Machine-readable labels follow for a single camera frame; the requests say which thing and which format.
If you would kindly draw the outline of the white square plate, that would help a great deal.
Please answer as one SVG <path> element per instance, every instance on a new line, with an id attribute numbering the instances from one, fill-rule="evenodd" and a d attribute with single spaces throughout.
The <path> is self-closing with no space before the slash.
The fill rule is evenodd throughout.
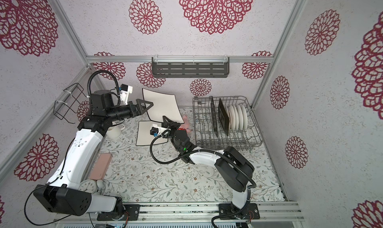
<path id="1" fill-rule="evenodd" d="M 153 107 L 147 111 L 151 121 L 163 122 L 163 116 L 166 116 L 173 122 L 184 123 L 175 95 L 159 93 L 144 88 L 142 92 L 144 100 L 153 103 Z"/>
<path id="2" fill-rule="evenodd" d="M 136 146 L 150 146 L 154 136 L 150 134 L 152 127 L 156 125 L 161 127 L 161 123 L 153 121 L 139 121 Z"/>

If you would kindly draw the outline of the black square plate right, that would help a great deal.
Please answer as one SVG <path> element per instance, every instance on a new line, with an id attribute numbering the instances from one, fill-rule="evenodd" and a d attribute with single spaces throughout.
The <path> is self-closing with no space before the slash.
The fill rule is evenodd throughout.
<path id="1" fill-rule="evenodd" d="M 225 135 L 228 136 L 230 119 L 221 98 L 219 98 L 219 103 L 218 103 L 218 117 L 223 127 Z"/>

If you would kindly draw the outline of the pink plush pig toy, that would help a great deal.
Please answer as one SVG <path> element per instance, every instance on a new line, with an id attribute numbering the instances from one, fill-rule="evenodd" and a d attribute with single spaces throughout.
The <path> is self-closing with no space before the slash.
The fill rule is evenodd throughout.
<path id="1" fill-rule="evenodd" d="M 184 123 L 179 127 L 179 130 L 185 130 L 189 134 L 192 130 L 191 130 L 191 125 L 187 115 L 186 114 L 183 115 L 182 119 Z"/>

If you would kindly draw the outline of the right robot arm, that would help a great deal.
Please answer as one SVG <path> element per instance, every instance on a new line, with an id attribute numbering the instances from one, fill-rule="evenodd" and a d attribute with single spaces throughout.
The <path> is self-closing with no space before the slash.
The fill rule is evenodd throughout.
<path id="1" fill-rule="evenodd" d="M 192 165 L 206 165 L 218 170 L 227 185 L 232 188 L 231 204 L 237 210 L 244 209 L 250 203 L 251 189 L 256 187 L 253 180 L 254 166 L 234 147 L 224 150 L 203 149 L 190 141 L 181 124 L 163 116 L 163 123 L 155 132 L 155 139 L 170 139 L 179 155 L 170 161 L 159 161 L 150 148 L 152 158 L 159 164 L 167 165 L 182 160 Z"/>

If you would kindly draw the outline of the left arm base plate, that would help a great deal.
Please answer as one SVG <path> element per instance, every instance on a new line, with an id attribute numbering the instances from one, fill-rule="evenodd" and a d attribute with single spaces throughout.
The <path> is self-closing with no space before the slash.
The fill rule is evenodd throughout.
<path id="1" fill-rule="evenodd" d="M 140 208 L 140 205 L 120 205 L 112 212 L 99 213 L 97 221 L 137 221 Z"/>

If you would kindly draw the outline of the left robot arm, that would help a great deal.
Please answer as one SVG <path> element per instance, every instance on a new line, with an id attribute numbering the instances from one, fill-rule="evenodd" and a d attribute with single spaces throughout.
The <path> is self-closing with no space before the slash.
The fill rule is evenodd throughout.
<path id="1" fill-rule="evenodd" d="M 153 103 L 137 99 L 125 101 L 129 93 L 121 90 L 118 103 L 113 102 L 110 90 L 98 90 L 89 95 L 90 108 L 66 152 L 64 161 L 46 185 L 38 185 L 32 192 L 42 206 L 51 213 L 81 216 L 85 213 L 114 213 L 120 217 L 124 207 L 120 198 L 80 191 L 80 184 L 113 122 L 133 118 L 147 112 Z"/>

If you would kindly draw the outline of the aluminium mounting rail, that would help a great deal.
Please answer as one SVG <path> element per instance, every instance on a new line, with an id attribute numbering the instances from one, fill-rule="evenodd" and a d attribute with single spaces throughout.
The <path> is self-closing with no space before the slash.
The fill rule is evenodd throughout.
<path id="1" fill-rule="evenodd" d="M 229 208 L 220 208 L 217 202 L 189 203 L 127 203 L 128 217 L 133 223 L 210 222 L 218 215 L 229 214 Z M 304 215 L 297 202 L 254 202 L 233 222 L 303 222 Z"/>

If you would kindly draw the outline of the white mug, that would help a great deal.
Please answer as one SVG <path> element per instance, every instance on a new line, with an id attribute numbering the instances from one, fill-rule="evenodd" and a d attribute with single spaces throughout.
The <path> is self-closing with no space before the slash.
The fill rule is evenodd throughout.
<path id="1" fill-rule="evenodd" d="M 125 129 L 125 125 L 123 125 L 122 123 L 120 124 L 115 124 L 115 125 L 112 125 L 107 133 L 106 133 L 106 136 L 108 138 L 111 138 L 111 139 L 115 139 L 115 138 L 118 138 L 121 134 L 122 134 L 122 131 Z"/>

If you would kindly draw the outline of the white alarm clock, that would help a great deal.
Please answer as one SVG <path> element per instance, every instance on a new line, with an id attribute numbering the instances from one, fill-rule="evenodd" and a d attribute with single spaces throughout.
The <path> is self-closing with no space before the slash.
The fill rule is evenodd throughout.
<path id="1" fill-rule="evenodd" d="M 105 185 L 103 180 L 96 181 L 96 180 L 89 179 L 89 180 L 85 180 L 81 182 L 78 190 L 82 192 L 87 192 L 90 194 L 102 195 L 105 192 Z"/>

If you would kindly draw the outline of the grey wall shelf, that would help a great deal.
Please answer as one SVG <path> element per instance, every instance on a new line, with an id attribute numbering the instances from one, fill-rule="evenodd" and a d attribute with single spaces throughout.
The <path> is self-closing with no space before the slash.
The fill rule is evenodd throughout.
<path id="1" fill-rule="evenodd" d="M 221 58 L 159 58 L 152 57 L 155 78 L 227 78 L 230 59 Z"/>

